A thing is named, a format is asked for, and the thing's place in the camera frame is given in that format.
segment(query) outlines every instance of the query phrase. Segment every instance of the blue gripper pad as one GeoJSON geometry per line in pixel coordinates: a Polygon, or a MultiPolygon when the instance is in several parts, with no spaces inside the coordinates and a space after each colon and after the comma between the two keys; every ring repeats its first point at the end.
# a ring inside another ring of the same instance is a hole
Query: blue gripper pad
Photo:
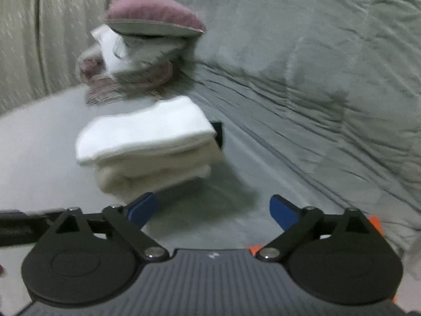
{"type": "Polygon", "coordinates": [[[298,222],[301,209],[282,196],[274,195],[270,199],[269,211],[270,216],[286,231],[298,222]]]}
{"type": "Polygon", "coordinates": [[[155,194],[147,193],[125,207],[125,216],[128,221],[141,229],[156,212],[157,208],[158,201],[155,194]]]}

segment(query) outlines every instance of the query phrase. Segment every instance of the white cloth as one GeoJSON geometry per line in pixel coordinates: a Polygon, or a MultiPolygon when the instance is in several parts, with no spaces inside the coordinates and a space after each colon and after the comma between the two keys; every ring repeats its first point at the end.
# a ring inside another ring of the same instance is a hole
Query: white cloth
{"type": "Polygon", "coordinates": [[[76,158],[87,165],[128,153],[166,155],[208,143],[215,133],[202,110],[181,96],[132,114],[93,120],[76,140],[76,158]]]}
{"type": "Polygon", "coordinates": [[[96,176],[96,179],[102,192],[111,194],[120,202],[128,204],[147,192],[158,192],[195,178],[209,178],[210,173],[211,167],[203,165],[184,170],[160,171],[137,179],[124,179],[115,182],[115,185],[101,186],[98,176],[96,176]]]}
{"type": "Polygon", "coordinates": [[[125,36],[124,40],[107,25],[97,27],[91,34],[101,46],[108,75],[139,72],[162,62],[171,61],[178,57],[186,45],[184,39],[175,37],[145,39],[125,36]],[[125,41],[130,44],[130,48],[127,48],[125,41]]]}
{"type": "Polygon", "coordinates": [[[126,181],[159,174],[162,171],[196,169],[218,162],[222,152],[215,140],[183,152],[162,156],[144,156],[136,153],[121,155],[95,163],[96,178],[100,189],[109,193],[126,181]]]}

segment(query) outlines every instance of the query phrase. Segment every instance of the white towel stack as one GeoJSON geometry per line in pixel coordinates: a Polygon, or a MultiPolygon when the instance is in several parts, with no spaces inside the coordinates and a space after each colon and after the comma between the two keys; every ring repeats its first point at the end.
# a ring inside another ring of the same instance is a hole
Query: white towel stack
{"type": "Polygon", "coordinates": [[[146,192],[208,177],[222,152],[206,116],[182,96],[95,119],[76,141],[76,158],[95,167],[102,192],[131,202],[146,192]]]}

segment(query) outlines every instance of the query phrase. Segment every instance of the pink fabric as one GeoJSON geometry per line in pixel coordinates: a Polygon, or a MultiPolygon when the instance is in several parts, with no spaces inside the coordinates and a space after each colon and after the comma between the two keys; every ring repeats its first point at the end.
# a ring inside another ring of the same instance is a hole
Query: pink fabric
{"type": "Polygon", "coordinates": [[[206,30],[190,9],[174,0],[114,0],[105,18],[160,21],[206,30]]]}
{"type": "Polygon", "coordinates": [[[104,70],[104,62],[102,59],[92,58],[84,59],[81,64],[81,77],[83,82],[92,79],[93,76],[99,75],[104,70]]]}

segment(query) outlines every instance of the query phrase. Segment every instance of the gray bedsheet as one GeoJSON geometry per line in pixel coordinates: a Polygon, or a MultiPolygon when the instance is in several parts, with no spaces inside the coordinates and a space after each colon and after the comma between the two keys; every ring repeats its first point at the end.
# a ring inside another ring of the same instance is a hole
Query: gray bedsheet
{"type": "Polygon", "coordinates": [[[177,0],[208,32],[184,86],[321,195],[421,231],[421,0],[177,0]]]}

